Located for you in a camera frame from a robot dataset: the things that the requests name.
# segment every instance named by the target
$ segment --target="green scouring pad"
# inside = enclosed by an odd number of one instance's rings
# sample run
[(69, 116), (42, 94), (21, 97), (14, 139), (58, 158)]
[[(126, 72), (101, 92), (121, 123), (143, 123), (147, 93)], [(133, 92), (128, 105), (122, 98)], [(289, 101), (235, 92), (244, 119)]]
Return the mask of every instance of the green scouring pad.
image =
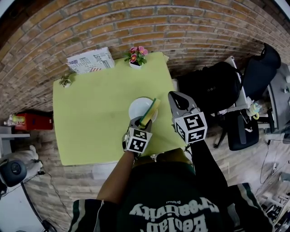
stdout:
[(157, 98), (154, 98), (151, 106), (149, 107), (147, 112), (143, 115), (143, 117), (140, 119), (140, 124), (139, 124), (140, 129), (144, 129), (146, 127), (147, 123), (149, 122), (149, 120), (154, 115), (155, 111), (157, 110), (159, 104), (160, 104), (160, 100)]

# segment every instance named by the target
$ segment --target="black bag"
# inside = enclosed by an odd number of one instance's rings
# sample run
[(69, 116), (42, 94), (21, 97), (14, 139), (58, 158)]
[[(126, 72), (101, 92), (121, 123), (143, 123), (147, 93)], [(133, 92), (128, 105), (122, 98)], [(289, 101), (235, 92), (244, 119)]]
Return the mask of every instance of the black bag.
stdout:
[(190, 72), (178, 78), (179, 91), (191, 96), (204, 113), (216, 113), (232, 106), (238, 99), (241, 72), (227, 62)]

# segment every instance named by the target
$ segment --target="white plate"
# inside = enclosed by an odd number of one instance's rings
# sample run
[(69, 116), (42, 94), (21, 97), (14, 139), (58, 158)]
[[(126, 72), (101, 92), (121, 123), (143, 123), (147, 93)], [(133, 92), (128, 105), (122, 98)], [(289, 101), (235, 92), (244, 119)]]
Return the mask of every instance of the white plate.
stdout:
[[(151, 99), (146, 98), (146, 97), (140, 97), (134, 100), (129, 107), (130, 119), (132, 120), (133, 118), (143, 116), (146, 113), (146, 111), (149, 109), (149, 107), (151, 106), (152, 102), (153, 101)], [(155, 119), (157, 118), (157, 114), (158, 114), (158, 110), (156, 110), (156, 112), (152, 116), (151, 118), (152, 122), (154, 122)]]

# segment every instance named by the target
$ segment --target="green tablecloth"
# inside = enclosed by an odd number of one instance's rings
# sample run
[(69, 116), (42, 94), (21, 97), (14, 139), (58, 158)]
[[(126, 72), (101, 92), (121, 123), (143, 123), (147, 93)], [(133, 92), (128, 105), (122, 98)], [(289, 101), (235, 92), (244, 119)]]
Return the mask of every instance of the green tablecloth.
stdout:
[(69, 88), (54, 82), (54, 126), (63, 165), (118, 160), (130, 122), (128, 109), (139, 97), (161, 100), (144, 155), (184, 146), (172, 127), (167, 95), (173, 84), (164, 56), (158, 52), (146, 58), (148, 63), (141, 70), (122, 58), (115, 60), (114, 68), (76, 75)]

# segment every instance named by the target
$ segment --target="red container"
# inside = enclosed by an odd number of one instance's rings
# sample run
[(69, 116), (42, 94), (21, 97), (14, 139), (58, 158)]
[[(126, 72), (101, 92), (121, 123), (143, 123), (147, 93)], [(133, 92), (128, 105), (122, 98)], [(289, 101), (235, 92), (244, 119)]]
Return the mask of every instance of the red container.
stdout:
[(36, 114), (17, 114), (17, 116), (25, 117), (25, 122), (16, 125), (16, 130), (52, 130), (53, 129), (53, 118), (47, 116), (40, 116)]

